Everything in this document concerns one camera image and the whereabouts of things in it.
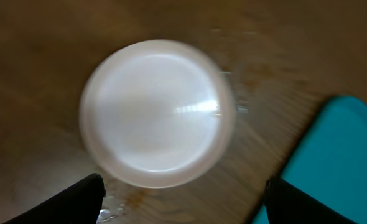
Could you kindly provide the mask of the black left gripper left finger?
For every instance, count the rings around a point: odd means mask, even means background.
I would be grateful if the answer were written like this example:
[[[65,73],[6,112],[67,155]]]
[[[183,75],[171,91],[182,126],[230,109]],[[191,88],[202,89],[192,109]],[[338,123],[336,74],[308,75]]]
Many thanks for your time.
[[[105,195],[103,178],[92,173],[5,224],[95,224]]]

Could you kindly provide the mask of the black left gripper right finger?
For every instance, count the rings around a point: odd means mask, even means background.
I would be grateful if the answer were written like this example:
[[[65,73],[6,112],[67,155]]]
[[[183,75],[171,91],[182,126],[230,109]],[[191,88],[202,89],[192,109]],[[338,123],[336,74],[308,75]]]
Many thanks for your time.
[[[279,177],[267,181],[264,206],[270,224],[353,223]]]

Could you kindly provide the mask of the white plate with red stain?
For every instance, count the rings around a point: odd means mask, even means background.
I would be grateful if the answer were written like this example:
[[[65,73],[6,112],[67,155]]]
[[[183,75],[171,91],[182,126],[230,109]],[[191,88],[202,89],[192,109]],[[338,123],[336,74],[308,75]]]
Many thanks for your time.
[[[147,40],[104,59],[81,95],[79,127],[96,163],[127,184],[175,187],[226,152],[235,104],[220,67],[174,40]]]

